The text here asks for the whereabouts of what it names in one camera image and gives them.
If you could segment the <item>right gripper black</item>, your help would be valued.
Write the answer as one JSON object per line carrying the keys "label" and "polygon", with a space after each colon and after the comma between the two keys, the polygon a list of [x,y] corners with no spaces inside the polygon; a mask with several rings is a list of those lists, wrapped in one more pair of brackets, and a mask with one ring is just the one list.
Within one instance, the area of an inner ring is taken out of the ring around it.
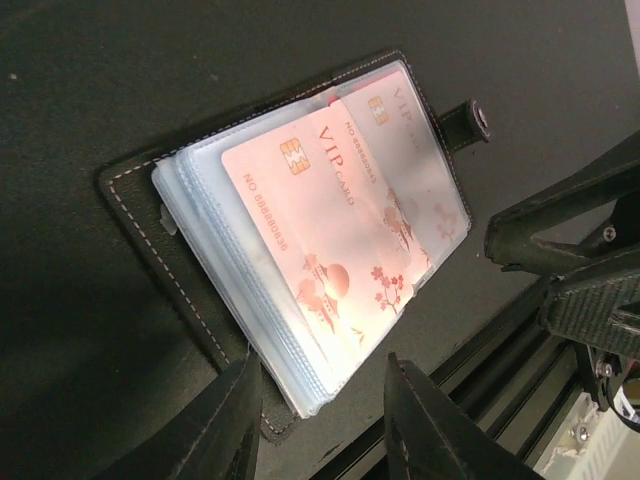
{"label": "right gripper black", "polygon": [[[615,202],[595,257],[581,245],[551,242],[538,233]],[[639,405],[614,397],[639,365],[639,134],[634,133],[566,179],[494,215],[485,256],[504,271],[563,274],[550,285],[541,326],[583,345],[576,349],[584,390],[602,411],[639,430]]]}

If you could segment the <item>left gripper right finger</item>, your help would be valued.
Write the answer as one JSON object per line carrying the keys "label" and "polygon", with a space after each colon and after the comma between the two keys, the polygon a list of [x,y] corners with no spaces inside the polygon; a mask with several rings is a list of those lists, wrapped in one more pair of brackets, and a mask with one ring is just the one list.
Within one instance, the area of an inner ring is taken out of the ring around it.
{"label": "left gripper right finger", "polygon": [[391,479],[538,479],[413,362],[388,355],[384,443]]}

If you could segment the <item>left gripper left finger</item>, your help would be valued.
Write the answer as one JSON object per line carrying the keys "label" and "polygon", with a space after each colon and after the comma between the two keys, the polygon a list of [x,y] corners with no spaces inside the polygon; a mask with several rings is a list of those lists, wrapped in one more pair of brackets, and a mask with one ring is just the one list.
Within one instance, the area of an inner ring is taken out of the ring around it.
{"label": "left gripper left finger", "polygon": [[98,479],[252,479],[262,413],[255,351],[225,369],[167,425]]}

